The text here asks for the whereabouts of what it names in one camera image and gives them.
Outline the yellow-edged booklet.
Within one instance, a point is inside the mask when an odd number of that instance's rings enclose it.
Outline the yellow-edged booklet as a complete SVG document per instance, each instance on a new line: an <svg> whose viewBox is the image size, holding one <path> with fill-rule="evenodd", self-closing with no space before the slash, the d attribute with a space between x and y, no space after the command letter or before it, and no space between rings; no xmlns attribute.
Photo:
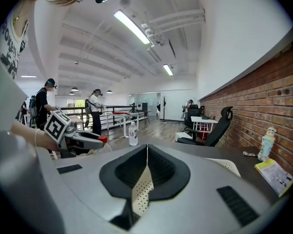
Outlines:
<svg viewBox="0 0 293 234"><path fill-rule="evenodd" d="M258 163L254 167L273 188L278 197L283 196L293 184L293 176L273 159Z"/></svg>

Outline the white ceiling pipes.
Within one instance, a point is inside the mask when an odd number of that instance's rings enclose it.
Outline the white ceiling pipes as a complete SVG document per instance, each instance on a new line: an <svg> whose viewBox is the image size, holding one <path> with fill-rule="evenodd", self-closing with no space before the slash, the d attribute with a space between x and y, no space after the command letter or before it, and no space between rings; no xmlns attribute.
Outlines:
<svg viewBox="0 0 293 234"><path fill-rule="evenodd" d="M152 46L165 44L163 33L205 22L205 9L195 9L168 14L141 24Z"/></svg>

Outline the white frame desk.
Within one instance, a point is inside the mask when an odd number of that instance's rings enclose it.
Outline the white frame desk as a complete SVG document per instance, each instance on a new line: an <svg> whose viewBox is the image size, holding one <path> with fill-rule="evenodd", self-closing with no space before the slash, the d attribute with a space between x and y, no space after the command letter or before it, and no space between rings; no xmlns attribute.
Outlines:
<svg viewBox="0 0 293 234"><path fill-rule="evenodd" d="M127 125L127 118L130 117L136 117L136 119L132 119L130 122L135 122L138 130L139 130L139 113L131 113L131 115L114 115L112 112L105 112L105 116L106 116L106 128L107 130L109 130L109 118L110 117L118 117L120 122L119 122L119 126L123 126L123 130L124 130L124 137L125 138L129 138L129 136L126 133L126 125Z"/></svg>
<svg viewBox="0 0 293 234"><path fill-rule="evenodd" d="M208 134L212 132L213 127L218 123L218 121L208 117L192 116L191 120L193 122L193 130L199 132L198 135L202 140L207 138Z"/></svg>

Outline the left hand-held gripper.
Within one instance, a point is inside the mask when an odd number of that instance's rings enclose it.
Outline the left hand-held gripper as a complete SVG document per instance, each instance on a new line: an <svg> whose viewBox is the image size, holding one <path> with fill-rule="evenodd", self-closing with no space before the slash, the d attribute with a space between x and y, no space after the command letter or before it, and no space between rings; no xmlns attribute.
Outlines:
<svg viewBox="0 0 293 234"><path fill-rule="evenodd" d="M77 123L61 111L51 112L44 131L56 142L61 158L86 156L87 149L101 149L105 145L102 141L94 139L100 135L78 130ZM86 139L79 139L79 134Z"/></svg>

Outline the black office chair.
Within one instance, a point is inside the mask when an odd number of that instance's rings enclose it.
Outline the black office chair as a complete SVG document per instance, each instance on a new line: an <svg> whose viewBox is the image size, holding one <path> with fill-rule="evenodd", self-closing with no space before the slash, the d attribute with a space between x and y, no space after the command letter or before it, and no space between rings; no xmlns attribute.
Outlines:
<svg viewBox="0 0 293 234"><path fill-rule="evenodd" d="M198 141L196 139L199 131L190 129L189 132L192 133L192 138L181 137L177 139L177 142L189 145L199 145L207 147L215 147L220 138L224 135L226 130L229 128L231 120L233 118L232 106L225 107L221 111L221 118L217 122L213 130L208 134L204 141Z"/></svg>
<svg viewBox="0 0 293 234"><path fill-rule="evenodd" d="M190 106L190 108L188 109L188 117L184 121L185 128L183 129L183 131L193 128L194 122L192 121L191 117L200 117L204 111L204 108L204 106L198 107L197 104L192 104Z"/></svg>

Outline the person's white printed shirt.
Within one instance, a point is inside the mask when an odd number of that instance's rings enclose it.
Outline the person's white printed shirt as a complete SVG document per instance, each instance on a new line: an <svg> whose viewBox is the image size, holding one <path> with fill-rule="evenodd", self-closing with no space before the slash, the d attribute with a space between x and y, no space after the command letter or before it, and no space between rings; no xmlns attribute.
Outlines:
<svg viewBox="0 0 293 234"><path fill-rule="evenodd" d="M10 131L25 99L16 84L20 57L26 48L33 0L20 0L0 26L0 131Z"/></svg>

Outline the red-capped bottle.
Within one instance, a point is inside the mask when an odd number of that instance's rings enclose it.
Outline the red-capped bottle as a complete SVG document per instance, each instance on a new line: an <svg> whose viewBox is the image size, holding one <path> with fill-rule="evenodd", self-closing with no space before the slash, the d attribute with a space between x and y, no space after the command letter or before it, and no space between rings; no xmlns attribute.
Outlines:
<svg viewBox="0 0 293 234"><path fill-rule="evenodd" d="M107 142L107 137L106 136L100 136L98 137L98 140L101 140L104 143L104 147L100 148L100 149L92 149L90 150L87 155L99 155L99 154L103 154L103 153L109 153L112 152L112 148L111 146L108 144Z"/></svg>

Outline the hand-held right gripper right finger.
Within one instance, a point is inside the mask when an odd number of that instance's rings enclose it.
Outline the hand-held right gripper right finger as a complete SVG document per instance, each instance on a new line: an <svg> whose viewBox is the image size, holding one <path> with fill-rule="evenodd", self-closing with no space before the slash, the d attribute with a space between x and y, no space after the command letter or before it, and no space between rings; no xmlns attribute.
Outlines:
<svg viewBox="0 0 293 234"><path fill-rule="evenodd" d="M153 201L134 225L136 234L256 234L267 230L281 211L280 199L273 205L255 186L206 157L161 146L190 169L187 186L173 199ZM231 211L218 189L233 188L257 213L248 225Z"/></svg>

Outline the cartoon figure bottle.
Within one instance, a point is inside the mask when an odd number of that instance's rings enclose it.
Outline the cartoon figure bottle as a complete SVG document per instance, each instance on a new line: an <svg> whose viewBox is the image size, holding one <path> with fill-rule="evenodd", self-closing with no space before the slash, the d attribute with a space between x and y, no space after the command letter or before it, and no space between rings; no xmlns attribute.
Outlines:
<svg viewBox="0 0 293 234"><path fill-rule="evenodd" d="M257 155L260 162L267 162L269 160L269 155L275 142L276 130L273 127L269 127L262 137L261 149Z"/></svg>

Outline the person's left forearm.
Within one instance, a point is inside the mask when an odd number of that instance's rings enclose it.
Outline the person's left forearm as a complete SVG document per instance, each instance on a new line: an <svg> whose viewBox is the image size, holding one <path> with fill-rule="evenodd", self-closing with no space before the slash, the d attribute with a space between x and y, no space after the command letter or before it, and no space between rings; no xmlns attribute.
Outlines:
<svg viewBox="0 0 293 234"><path fill-rule="evenodd" d="M41 147L55 152L59 150L57 143L45 131L40 129L33 129L15 121L11 127L11 132L22 136L35 147Z"/></svg>

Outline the cream perforated plastic basket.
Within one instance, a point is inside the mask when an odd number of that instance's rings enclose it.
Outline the cream perforated plastic basket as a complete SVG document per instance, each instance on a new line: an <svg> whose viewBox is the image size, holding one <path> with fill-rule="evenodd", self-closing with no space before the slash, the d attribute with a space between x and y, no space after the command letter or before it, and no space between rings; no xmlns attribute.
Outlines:
<svg viewBox="0 0 293 234"><path fill-rule="evenodd" d="M216 162L227 170L230 170L232 173L236 174L240 177L240 173L236 167L236 165L229 160L226 159L214 159L208 158L213 162ZM142 217L148 209L148 200L149 200L149 192L154 190L154 184L152 180L152 175L150 169L148 167L148 158L146 159L146 167L142 172L139 180L135 184L132 190L132 209L134 216Z"/></svg>

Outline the black railing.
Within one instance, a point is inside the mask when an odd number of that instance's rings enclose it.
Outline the black railing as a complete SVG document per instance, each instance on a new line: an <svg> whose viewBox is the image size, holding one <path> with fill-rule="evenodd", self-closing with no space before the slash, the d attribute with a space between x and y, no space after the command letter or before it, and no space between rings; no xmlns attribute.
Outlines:
<svg viewBox="0 0 293 234"><path fill-rule="evenodd" d="M92 129L93 120L91 114L89 116L86 115L86 111L84 107L62 107L62 112L66 115L72 117L76 116L78 119L82 121L83 128L85 130ZM146 111L138 111L136 110L136 106L105 106L103 114L100 116L102 130L106 128L106 116L105 112L112 112L112 111L120 111L120 112L128 112L128 113L139 113L140 120L144 120L145 122L149 122L148 119L148 112ZM132 119L136 119L136 117L127 118L126 121L129 124ZM110 117L109 118L109 127L119 127L119 118L118 117Z"/></svg>

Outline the clear water bottle white cap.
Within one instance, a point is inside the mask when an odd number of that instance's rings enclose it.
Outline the clear water bottle white cap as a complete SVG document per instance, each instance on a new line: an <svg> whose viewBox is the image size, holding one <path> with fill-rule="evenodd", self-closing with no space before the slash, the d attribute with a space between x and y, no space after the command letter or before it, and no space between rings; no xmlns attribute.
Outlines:
<svg viewBox="0 0 293 234"><path fill-rule="evenodd" d="M129 127L129 144L130 146L136 146L138 144L138 128L135 124L135 122L131 122L131 125Z"/></svg>

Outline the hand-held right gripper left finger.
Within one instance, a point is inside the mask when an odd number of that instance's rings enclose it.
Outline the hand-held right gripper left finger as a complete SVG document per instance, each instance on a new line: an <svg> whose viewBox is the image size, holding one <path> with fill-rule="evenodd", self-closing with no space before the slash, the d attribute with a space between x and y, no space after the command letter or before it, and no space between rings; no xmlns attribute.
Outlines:
<svg viewBox="0 0 293 234"><path fill-rule="evenodd" d="M47 150L36 149L43 178L62 216L64 234L136 234L110 223L122 213L126 200L112 197L99 178L106 163L132 150L52 160Z"/></svg>

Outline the black coat stand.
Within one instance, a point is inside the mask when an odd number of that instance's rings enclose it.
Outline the black coat stand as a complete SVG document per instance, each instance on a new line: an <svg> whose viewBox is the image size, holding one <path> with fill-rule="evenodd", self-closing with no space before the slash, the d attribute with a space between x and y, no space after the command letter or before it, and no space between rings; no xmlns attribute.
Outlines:
<svg viewBox="0 0 293 234"><path fill-rule="evenodd" d="M163 119L162 121L165 122L165 111L166 111L166 103L167 103L167 97L166 96L163 96L163 103L162 103L162 109L161 109L161 112L163 114Z"/></svg>

